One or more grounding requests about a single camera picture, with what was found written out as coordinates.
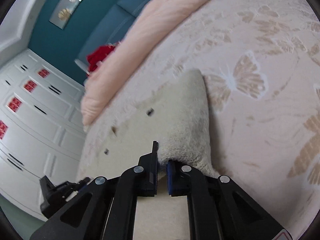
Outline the beige knit sweater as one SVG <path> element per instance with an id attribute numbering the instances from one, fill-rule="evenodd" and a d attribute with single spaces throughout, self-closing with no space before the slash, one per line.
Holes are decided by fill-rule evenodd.
<path id="1" fill-rule="evenodd" d="M 110 130 L 87 174 L 114 178 L 136 165 L 158 142 L 158 177 L 170 160 L 218 177 L 211 162 L 209 107 L 199 70 L 190 70 L 142 102 L 134 115 Z"/>

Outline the white wardrobe with red stickers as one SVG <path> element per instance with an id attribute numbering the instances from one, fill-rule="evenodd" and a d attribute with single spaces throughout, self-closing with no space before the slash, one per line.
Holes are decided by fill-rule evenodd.
<path id="1" fill-rule="evenodd" d="M 75 181 L 84 87 L 30 49 L 1 67 L 1 194 L 44 220 L 40 179 Z"/>

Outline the red garment on bed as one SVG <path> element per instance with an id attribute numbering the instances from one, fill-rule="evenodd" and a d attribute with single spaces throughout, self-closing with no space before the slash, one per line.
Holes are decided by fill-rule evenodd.
<path id="1" fill-rule="evenodd" d="M 87 75 L 90 75 L 92 72 L 94 72 L 97 67 L 99 62 L 103 62 L 106 57 L 112 51 L 115 50 L 116 46 L 118 43 L 114 44 L 106 44 L 103 46 L 99 46 L 93 53 L 87 55 L 87 62 L 88 62 L 88 70 L 87 70 Z"/>

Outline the pink butterfly bed blanket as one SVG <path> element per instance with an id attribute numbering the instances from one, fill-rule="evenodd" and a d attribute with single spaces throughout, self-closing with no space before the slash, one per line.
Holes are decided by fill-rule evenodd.
<path id="1" fill-rule="evenodd" d="M 209 0 L 157 44 L 87 132 L 77 178 L 110 130 L 199 70 L 211 162 L 299 239 L 319 212 L 319 20 L 306 0 Z"/>

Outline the teal upholstered headboard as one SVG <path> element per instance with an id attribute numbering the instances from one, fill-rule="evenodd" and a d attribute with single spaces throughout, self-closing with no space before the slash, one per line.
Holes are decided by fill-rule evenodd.
<path id="1" fill-rule="evenodd" d="M 87 55 L 102 45 L 120 42 L 150 1 L 118 0 L 91 32 L 74 60 L 75 64 L 82 71 L 88 72 Z"/>

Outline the pink folded duvet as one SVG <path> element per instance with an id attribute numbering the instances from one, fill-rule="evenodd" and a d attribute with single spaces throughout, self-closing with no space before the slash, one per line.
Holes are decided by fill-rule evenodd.
<path id="1" fill-rule="evenodd" d="M 151 0 L 124 39 L 87 78 L 81 100 L 82 124 L 89 126 L 150 51 L 209 0 Z"/>

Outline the silver framed wall art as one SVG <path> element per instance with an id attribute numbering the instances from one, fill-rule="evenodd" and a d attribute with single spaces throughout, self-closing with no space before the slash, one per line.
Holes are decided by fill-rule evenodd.
<path id="1" fill-rule="evenodd" d="M 82 0 L 60 0 L 50 17 L 50 23 L 60 29 L 64 29 L 81 1 Z"/>

